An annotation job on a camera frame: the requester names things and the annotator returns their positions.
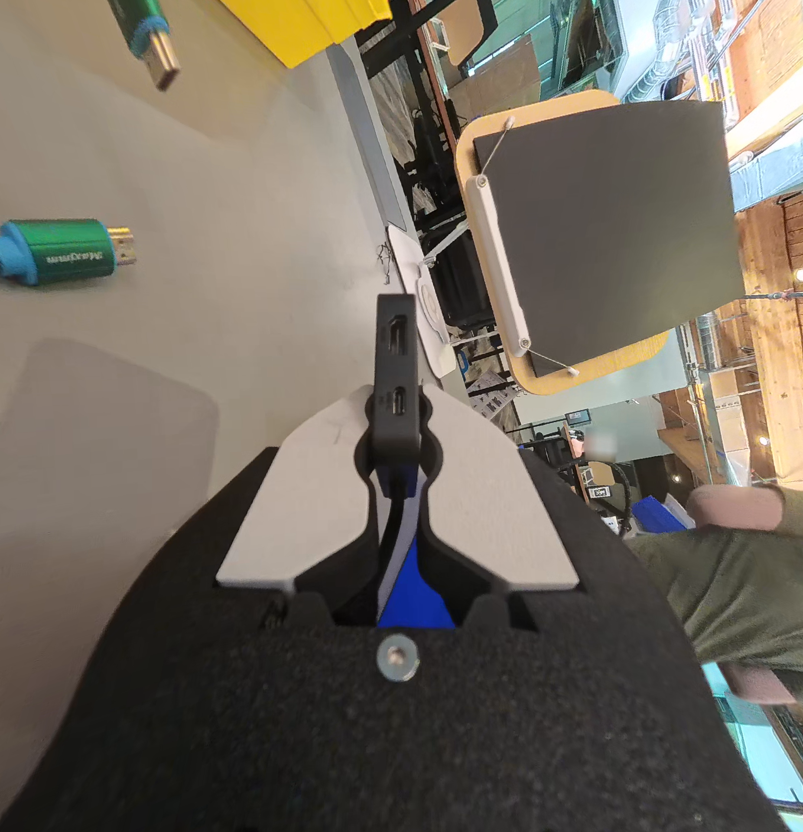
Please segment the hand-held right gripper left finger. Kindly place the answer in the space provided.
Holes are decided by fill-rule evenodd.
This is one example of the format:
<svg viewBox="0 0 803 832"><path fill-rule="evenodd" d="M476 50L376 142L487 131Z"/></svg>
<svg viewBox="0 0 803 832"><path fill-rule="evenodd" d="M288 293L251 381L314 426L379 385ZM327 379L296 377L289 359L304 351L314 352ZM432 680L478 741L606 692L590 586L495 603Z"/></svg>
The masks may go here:
<svg viewBox="0 0 803 832"><path fill-rule="evenodd" d="M216 575L222 589L322 596L342 624L377 618L378 522L363 385L295 428Z"/></svg>

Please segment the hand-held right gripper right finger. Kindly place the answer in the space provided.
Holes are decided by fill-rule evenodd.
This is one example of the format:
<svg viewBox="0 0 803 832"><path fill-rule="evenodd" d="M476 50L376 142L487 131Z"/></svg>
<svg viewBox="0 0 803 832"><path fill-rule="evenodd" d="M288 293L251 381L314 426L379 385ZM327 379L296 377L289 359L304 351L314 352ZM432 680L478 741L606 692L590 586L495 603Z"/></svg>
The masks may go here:
<svg viewBox="0 0 803 832"><path fill-rule="evenodd" d="M433 384L421 389L419 573L456 627L478 598L570 592L580 581L520 451Z"/></svg>

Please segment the black hub adapter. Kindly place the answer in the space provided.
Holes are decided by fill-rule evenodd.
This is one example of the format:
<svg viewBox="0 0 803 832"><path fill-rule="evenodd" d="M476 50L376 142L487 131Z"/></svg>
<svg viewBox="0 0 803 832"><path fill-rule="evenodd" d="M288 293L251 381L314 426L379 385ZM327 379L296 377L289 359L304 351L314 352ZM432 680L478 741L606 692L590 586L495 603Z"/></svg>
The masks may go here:
<svg viewBox="0 0 803 832"><path fill-rule="evenodd" d="M412 296L377 298L371 453L386 478L415 481L420 453L418 326Z"/></svg>

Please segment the yellow plastic bin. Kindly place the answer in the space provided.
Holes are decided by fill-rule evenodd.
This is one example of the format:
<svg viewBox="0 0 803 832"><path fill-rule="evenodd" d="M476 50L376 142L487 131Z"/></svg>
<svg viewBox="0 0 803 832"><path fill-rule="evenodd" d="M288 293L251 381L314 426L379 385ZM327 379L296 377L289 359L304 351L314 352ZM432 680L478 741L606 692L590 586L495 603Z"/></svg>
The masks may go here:
<svg viewBox="0 0 803 832"><path fill-rule="evenodd" d="M388 1L223 1L287 68L392 17Z"/></svg>

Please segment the grey desk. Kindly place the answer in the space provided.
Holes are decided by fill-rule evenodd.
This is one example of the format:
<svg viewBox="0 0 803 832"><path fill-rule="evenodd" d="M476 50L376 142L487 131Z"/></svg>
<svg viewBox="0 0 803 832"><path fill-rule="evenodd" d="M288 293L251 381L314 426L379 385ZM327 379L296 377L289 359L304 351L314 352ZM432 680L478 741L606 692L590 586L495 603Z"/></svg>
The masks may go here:
<svg viewBox="0 0 803 832"><path fill-rule="evenodd" d="M0 819L158 548L372 380L385 228L327 57L163 5L166 92L105 2L0 2L0 224L93 217L137 257L0 280Z"/></svg>

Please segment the printed paper sheet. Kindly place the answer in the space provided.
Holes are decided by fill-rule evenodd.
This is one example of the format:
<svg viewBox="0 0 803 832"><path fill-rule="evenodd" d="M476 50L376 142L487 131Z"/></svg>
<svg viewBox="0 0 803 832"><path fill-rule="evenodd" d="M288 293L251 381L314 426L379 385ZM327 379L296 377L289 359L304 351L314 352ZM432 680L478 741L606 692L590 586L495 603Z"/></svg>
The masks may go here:
<svg viewBox="0 0 803 832"><path fill-rule="evenodd" d="M481 373L468 387L471 408L491 421L517 397L518 390L511 380L488 369Z"/></svg>

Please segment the wood-framed black panel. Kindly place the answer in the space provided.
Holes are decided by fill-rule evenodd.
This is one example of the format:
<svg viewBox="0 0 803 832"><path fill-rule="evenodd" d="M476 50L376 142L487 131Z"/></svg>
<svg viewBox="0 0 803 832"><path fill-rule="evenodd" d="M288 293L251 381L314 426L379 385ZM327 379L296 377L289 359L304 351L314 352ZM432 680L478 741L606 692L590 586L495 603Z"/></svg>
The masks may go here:
<svg viewBox="0 0 803 832"><path fill-rule="evenodd" d="M522 390L633 367L742 297L723 113L588 90L465 127L456 177Z"/></svg>

